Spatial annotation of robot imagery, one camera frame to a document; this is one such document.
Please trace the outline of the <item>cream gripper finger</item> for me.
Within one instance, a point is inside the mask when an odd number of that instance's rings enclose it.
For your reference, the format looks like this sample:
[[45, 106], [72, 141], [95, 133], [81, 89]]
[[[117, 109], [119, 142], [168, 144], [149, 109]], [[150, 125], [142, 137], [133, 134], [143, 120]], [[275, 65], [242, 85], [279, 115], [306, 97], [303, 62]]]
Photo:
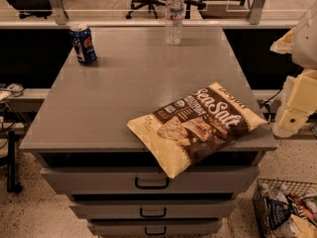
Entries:
[[279, 138], [289, 138], [299, 131], [307, 122], [309, 116], [309, 112], [280, 106], [271, 126], [272, 133]]

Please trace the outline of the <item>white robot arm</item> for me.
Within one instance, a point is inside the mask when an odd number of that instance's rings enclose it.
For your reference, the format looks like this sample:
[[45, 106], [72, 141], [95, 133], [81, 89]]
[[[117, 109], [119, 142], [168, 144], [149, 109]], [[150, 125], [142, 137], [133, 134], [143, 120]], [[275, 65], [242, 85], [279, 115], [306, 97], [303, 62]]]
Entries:
[[292, 61], [303, 68], [296, 77], [286, 78], [281, 104], [271, 127], [275, 136], [288, 138], [317, 111], [317, 2], [270, 50], [281, 55], [291, 54]]

